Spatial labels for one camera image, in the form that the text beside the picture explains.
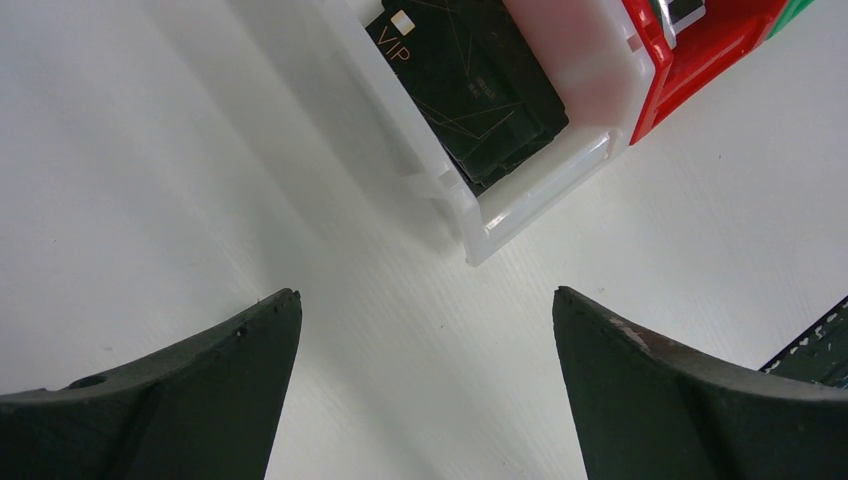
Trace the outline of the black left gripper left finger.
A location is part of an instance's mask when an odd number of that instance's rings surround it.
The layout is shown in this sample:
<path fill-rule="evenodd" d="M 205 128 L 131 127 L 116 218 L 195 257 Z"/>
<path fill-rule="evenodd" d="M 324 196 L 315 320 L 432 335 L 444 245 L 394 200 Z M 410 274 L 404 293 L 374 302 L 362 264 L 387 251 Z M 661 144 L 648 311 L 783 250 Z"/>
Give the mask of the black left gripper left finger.
<path fill-rule="evenodd" d="M 301 296 L 58 390 L 1 399 L 5 479 L 261 479 L 298 350 Z"/>

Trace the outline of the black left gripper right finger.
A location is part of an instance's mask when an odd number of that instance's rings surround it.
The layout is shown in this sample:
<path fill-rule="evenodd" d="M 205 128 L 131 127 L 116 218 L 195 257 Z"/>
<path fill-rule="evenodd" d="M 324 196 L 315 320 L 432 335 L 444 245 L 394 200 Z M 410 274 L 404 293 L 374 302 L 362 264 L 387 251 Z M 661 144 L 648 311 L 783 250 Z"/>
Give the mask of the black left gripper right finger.
<path fill-rule="evenodd" d="M 847 389 L 718 359 L 569 287 L 553 330 L 591 479 L 847 475 Z"/>

